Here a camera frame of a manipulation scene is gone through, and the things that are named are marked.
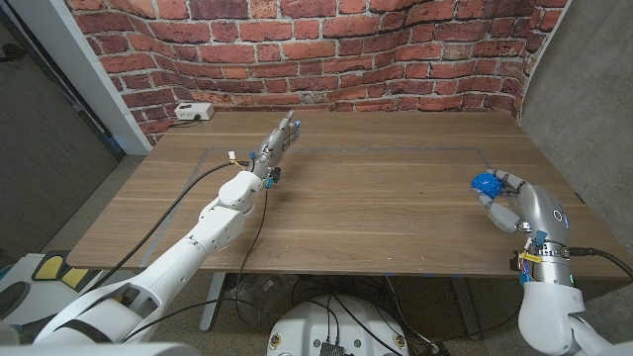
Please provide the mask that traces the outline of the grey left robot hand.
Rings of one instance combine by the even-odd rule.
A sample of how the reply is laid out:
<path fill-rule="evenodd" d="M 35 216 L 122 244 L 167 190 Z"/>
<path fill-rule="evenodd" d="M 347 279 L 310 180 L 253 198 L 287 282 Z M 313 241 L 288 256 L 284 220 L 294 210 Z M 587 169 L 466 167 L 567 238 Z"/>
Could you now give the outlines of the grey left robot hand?
<path fill-rule="evenodd" d="M 279 126 L 263 139 L 249 164 L 248 170 L 260 179 L 264 179 L 281 162 L 283 153 L 299 138 L 301 122 L 293 120 L 294 114 L 294 110 L 289 111 Z"/>

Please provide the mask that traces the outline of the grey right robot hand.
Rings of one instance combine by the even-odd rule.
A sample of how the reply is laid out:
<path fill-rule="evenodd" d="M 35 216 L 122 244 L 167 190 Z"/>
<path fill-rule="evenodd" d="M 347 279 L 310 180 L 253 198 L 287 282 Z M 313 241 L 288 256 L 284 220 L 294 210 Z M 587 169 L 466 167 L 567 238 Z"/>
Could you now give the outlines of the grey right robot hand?
<path fill-rule="evenodd" d="M 561 201 L 547 190 L 506 171 L 489 169 L 471 180 L 491 221 L 506 232 L 534 240 L 569 242 L 570 226 Z"/>

